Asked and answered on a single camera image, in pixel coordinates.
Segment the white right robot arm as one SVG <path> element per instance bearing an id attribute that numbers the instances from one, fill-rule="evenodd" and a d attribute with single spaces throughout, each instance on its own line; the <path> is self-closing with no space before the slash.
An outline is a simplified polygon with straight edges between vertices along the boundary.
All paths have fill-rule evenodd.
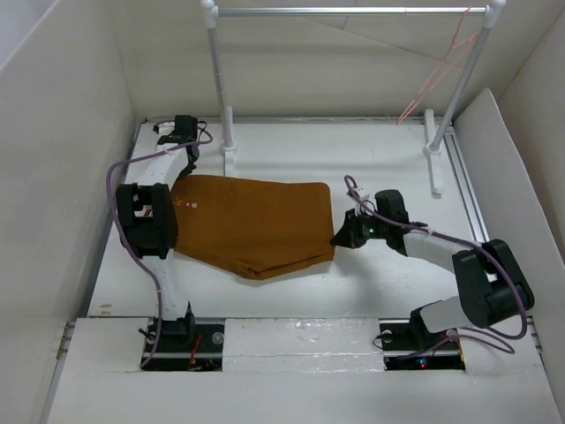
<path id="1" fill-rule="evenodd" d="M 333 246 L 360 248 L 370 239 L 409 258 L 427 261 L 452 273 L 457 294 L 411 312 L 408 337 L 417 347 L 436 342 L 442 331 L 464 328 L 498 331 L 495 324 L 519 317 L 521 329 L 507 339 L 520 339 L 527 330 L 527 310 L 535 298 L 509 246 L 500 239 L 483 244 L 432 230 L 412 222 L 397 190 L 385 190 L 369 201 L 356 187 L 348 196 L 355 206 L 345 213 Z"/>

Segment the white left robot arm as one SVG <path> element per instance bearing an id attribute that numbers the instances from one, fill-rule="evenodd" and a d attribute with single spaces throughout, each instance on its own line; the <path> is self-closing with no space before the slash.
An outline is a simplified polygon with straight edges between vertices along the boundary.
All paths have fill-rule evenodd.
<path id="1" fill-rule="evenodd" d="M 200 152 L 197 146 L 199 120 L 177 115 L 170 133 L 159 138 L 147 167 L 130 184 L 116 190 L 117 217 L 122 229 L 122 244 L 154 280 L 157 313 L 172 322 L 166 339 L 178 350 L 196 342 L 196 328 L 185 320 L 186 300 L 173 263 L 178 239 L 178 224 L 171 189 L 178 178 L 195 169 Z"/>

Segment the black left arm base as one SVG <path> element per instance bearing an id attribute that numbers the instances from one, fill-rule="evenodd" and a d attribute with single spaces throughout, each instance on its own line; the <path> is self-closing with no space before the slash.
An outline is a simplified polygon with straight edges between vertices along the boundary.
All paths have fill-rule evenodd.
<path id="1" fill-rule="evenodd" d="M 150 320 L 139 333 L 145 338 L 140 369 L 152 372 L 216 372 L 222 370 L 224 319 L 196 318 L 188 310 L 184 318 Z"/>

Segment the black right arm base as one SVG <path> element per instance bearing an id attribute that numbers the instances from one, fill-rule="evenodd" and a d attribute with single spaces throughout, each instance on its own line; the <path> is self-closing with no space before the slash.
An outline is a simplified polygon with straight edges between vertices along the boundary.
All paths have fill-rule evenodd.
<path id="1" fill-rule="evenodd" d="M 383 353 L 388 372 L 465 370 L 460 344 L 450 340 L 446 330 L 430 332 L 420 309 L 409 318 L 379 319 L 373 346 Z"/>

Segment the pink wire hanger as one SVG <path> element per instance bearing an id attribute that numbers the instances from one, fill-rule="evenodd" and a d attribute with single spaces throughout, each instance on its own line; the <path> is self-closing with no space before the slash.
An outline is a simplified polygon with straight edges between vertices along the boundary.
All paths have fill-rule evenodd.
<path id="1" fill-rule="evenodd" d="M 434 89 L 451 72 L 451 70 L 454 69 L 456 65 L 459 64 L 463 60 L 463 58 L 471 52 L 471 49 L 474 47 L 474 44 L 478 39 L 478 33 L 472 34 L 464 39 L 459 38 L 459 33 L 463 27 L 463 23 L 470 12 L 471 6 L 469 6 L 465 10 L 462 17 L 460 18 L 449 44 L 448 50 L 441 58 L 440 62 L 432 70 L 430 75 L 427 77 L 426 81 L 419 89 L 419 91 L 417 91 L 415 97 L 406 106 L 400 117 L 396 120 L 397 125 L 402 124 L 410 116 L 410 114 L 425 100 L 425 98 L 434 91 Z"/>

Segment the brown trousers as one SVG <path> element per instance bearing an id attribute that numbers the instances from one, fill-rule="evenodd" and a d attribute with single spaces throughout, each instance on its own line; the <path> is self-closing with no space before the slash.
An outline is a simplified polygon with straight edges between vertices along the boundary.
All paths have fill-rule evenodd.
<path id="1" fill-rule="evenodd" d="M 242 278 L 266 280 L 334 258 L 324 183 L 189 175 L 171 197 L 177 252 Z"/>

